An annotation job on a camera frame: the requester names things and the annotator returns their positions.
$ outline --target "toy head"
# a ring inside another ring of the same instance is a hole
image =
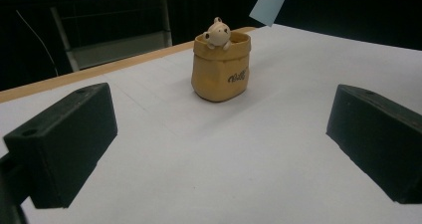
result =
[[[219,17],[214,19],[214,24],[204,32],[204,40],[212,46],[224,46],[230,41],[230,28]]]

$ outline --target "white table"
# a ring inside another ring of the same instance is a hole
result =
[[[422,52],[274,25],[249,33],[247,90],[190,85],[192,50],[0,104],[3,136],[71,91],[108,82],[118,136],[69,209],[31,223],[421,223],[326,134],[338,84],[422,113]],[[0,155],[7,152],[0,145]]]

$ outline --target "kraft paper pouch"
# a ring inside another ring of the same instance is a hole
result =
[[[246,90],[249,80],[251,38],[231,32],[230,46],[209,47],[206,36],[195,38],[191,84],[199,97],[210,102],[230,100]]]

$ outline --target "printed logo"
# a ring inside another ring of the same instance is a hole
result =
[[[237,81],[245,80],[246,77],[246,70],[243,70],[240,74],[235,74],[231,77],[229,77],[229,80],[227,80],[228,83],[235,83]]]

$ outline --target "toy ear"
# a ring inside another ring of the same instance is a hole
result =
[[[204,32],[203,36],[204,36],[205,40],[210,39],[210,33],[209,32]]]

